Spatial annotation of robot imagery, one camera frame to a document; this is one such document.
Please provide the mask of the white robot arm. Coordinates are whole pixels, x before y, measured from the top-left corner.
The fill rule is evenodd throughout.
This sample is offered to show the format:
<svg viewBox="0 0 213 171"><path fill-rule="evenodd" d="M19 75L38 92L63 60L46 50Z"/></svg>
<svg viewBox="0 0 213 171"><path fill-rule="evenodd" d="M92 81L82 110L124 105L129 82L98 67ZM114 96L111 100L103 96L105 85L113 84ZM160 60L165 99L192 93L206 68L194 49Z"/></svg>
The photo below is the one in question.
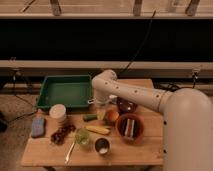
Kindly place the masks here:
<svg viewBox="0 0 213 171"><path fill-rule="evenodd" d="M213 171L213 102L203 92L175 92L117 81L113 70L92 79L95 105L116 95L163 115L163 171Z"/></svg>

